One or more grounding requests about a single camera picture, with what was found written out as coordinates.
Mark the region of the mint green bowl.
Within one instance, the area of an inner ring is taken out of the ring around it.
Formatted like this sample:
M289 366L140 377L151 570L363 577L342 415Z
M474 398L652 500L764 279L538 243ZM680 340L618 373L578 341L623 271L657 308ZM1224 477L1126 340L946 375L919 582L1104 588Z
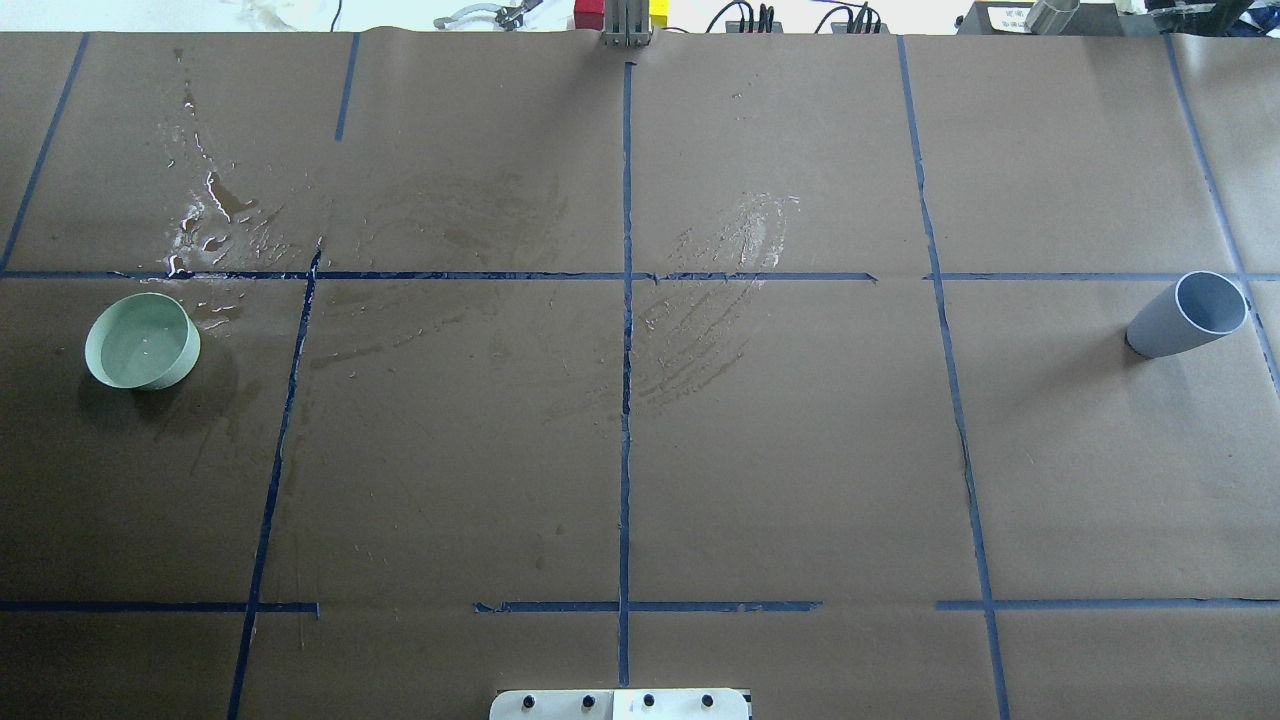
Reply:
M106 307L84 340L84 363L102 386L160 391L180 383L198 361L202 337L180 302L145 292Z

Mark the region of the light blue plastic cup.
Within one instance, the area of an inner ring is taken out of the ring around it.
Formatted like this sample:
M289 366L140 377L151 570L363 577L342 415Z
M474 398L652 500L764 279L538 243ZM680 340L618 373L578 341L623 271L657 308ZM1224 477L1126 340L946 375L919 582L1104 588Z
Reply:
M1167 357L1235 333L1248 311L1233 281L1215 272L1189 272L1135 315L1124 340L1142 357Z

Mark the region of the yellow block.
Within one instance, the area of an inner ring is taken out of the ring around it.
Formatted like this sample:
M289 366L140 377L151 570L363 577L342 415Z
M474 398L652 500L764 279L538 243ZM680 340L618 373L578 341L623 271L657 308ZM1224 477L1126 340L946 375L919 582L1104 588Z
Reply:
M649 0L649 18L655 28L667 27L669 23L671 0Z

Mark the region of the steel tumbler cup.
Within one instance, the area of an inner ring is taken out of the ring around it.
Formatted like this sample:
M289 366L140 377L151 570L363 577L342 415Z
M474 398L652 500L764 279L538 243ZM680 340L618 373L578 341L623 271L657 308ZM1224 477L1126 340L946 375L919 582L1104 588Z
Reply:
M1027 10L1024 28L1029 35L1064 35L1080 5L1080 0L1036 0Z

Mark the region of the aluminium frame post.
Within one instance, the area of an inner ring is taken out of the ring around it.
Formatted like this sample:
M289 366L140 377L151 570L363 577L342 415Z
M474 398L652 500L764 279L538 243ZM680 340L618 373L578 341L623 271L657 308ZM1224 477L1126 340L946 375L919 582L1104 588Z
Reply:
M607 47L645 47L653 38L649 0L605 0L602 44Z

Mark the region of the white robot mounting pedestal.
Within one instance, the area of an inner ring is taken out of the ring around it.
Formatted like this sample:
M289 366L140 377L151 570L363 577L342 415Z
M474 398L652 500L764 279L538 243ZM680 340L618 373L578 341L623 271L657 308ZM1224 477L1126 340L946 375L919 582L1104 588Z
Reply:
M750 694L735 688L503 691L490 719L751 719Z

